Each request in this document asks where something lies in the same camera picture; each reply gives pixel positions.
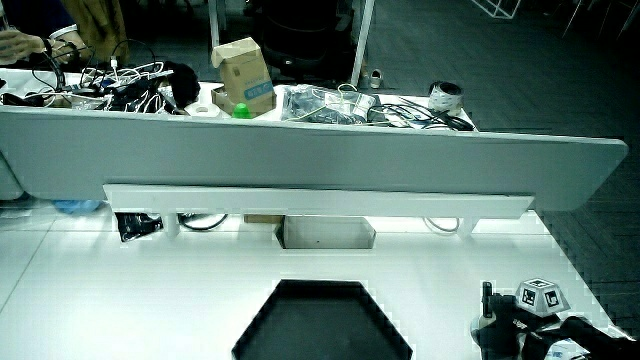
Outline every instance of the tape roll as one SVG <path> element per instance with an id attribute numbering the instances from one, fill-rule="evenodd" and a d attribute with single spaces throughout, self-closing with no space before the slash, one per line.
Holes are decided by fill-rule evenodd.
<path id="1" fill-rule="evenodd" d="M 220 108 L 214 104 L 193 103 L 187 105 L 184 110 L 191 116 L 217 117 L 221 113 Z"/>
<path id="2" fill-rule="evenodd" d="M 457 116 L 462 111 L 462 93 L 462 88 L 456 84 L 436 81 L 429 87 L 429 107 Z"/>

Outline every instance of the black office chair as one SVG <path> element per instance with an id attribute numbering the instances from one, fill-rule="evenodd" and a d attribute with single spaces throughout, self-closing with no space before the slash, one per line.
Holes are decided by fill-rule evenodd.
<path id="1" fill-rule="evenodd" d="M 355 56 L 353 11 L 338 14 L 339 1 L 263 0 L 257 20 L 266 63 L 296 82 L 305 75 L 346 80 Z"/>

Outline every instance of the sticker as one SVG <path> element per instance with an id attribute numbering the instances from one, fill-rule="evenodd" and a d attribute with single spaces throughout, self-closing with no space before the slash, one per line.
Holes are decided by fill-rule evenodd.
<path id="1" fill-rule="evenodd" d="M 544 298 L 547 300 L 548 307 L 554 307 L 560 305 L 560 301 L 558 300 L 558 295 L 556 295 L 555 291 L 549 291 L 544 293 Z"/>
<path id="2" fill-rule="evenodd" d="M 527 284 L 529 284 L 531 286 L 535 286 L 537 288 L 543 288 L 543 287 L 547 287 L 547 286 L 553 285 L 552 283 L 546 282 L 546 281 L 544 281 L 542 279 L 530 280 L 530 281 L 527 281 Z"/>
<path id="3" fill-rule="evenodd" d="M 545 360 L 583 360 L 589 351 L 571 339 L 555 342 L 549 348 Z"/>
<path id="4" fill-rule="evenodd" d="M 251 100 L 251 99 L 257 98 L 258 96 L 268 94 L 272 91 L 273 91 L 273 84 L 271 83 L 271 81 L 267 81 L 245 90 L 244 97 L 247 100 Z"/>
<path id="5" fill-rule="evenodd" d="M 522 302 L 533 306 L 536 303 L 536 293 L 529 289 L 524 289 L 522 292 Z"/>

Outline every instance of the hexagonal tray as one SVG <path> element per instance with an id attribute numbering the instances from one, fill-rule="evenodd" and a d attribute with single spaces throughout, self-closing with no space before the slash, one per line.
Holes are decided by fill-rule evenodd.
<path id="1" fill-rule="evenodd" d="M 232 349 L 236 360 L 411 359 L 357 281 L 282 280 Z"/>

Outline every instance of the plastic bag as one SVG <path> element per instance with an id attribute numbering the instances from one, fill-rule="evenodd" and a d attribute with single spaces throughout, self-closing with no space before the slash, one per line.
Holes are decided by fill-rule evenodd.
<path id="1" fill-rule="evenodd" d="M 61 212 L 76 215 L 89 214 L 102 205 L 99 200 L 53 200 L 52 203 Z"/>
<path id="2" fill-rule="evenodd" d="M 122 242 L 129 242 L 162 229 L 162 219 L 157 214 L 115 213 L 115 215 Z"/>
<path id="3" fill-rule="evenodd" d="M 284 88 L 282 120 L 353 125 L 367 121 L 367 111 L 376 103 L 373 96 L 357 91 L 313 85 Z"/>

